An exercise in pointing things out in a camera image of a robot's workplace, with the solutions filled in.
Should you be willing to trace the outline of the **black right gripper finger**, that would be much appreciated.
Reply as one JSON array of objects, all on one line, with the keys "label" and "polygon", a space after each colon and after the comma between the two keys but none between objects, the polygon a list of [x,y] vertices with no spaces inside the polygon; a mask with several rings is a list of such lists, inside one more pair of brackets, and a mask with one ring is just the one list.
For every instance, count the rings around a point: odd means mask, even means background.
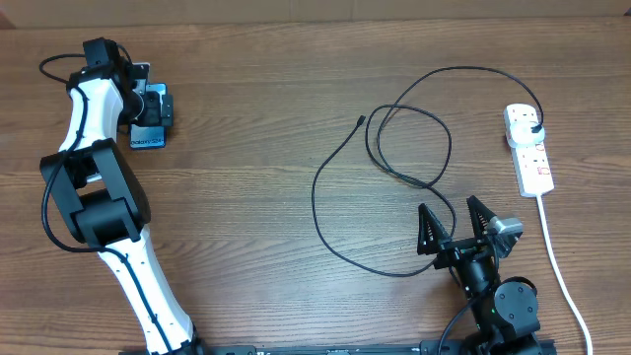
[{"label": "black right gripper finger", "polygon": [[487,208],[476,196],[466,199],[471,225],[475,237],[482,237],[490,221],[496,214]]},{"label": "black right gripper finger", "polygon": [[452,240],[438,217],[425,204],[418,207],[419,212],[419,233],[417,240],[418,254],[438,253],[446,243]]}]

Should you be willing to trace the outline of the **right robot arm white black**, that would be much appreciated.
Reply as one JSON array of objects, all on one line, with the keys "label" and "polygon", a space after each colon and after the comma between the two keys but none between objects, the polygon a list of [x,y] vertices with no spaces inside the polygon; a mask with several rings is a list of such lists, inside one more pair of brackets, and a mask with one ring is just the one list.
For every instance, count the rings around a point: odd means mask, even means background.
[{"label": "right robot arm white black", "polygon": [[[417,252],[432,255],[435,269],[452,271],[467,300],[466,305],[446,326],[436,350],[439,354],[541,354],[535,333],[537,289],[528,279],[515,276],[502,279],[499,263],[511,253],[524,232],[517,217],[501,218],[476,196],[467,198],[473,236],[453,240],[435,213],[419,206]],[[455,323],[471,312],[476,331],[456,345],[447,337]]]}]

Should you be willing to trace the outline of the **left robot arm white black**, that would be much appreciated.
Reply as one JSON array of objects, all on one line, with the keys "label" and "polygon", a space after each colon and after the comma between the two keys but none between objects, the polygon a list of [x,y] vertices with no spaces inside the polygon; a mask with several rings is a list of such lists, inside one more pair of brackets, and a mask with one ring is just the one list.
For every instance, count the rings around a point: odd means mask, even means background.
[{"label": "left robot arm white black", "polygon": [[59,248],[95,253],[109,267],[140,323],[145,353],[207,354],[157,260],[148,197],[116,144],[125,126],[132,148],[164,147],[173,97],[121,44],[99,37],[83,49],[85,66],[63,82],[73,105],[68,133],[39,164],[43,229]]}]

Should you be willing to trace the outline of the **blue Samsung Galaxy smartphone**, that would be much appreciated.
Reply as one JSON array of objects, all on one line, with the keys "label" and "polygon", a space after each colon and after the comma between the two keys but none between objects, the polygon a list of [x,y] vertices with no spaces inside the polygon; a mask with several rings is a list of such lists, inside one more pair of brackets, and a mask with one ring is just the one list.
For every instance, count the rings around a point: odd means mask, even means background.
[{"label": "blue Samsung Galaxy smartphone", "polygon": [[164,83],[146,84],[142,90],[144,108],[138,119],[129,125],[130,147],[133,150],[165,148],[167,131],[173,126],[173,96]]}]

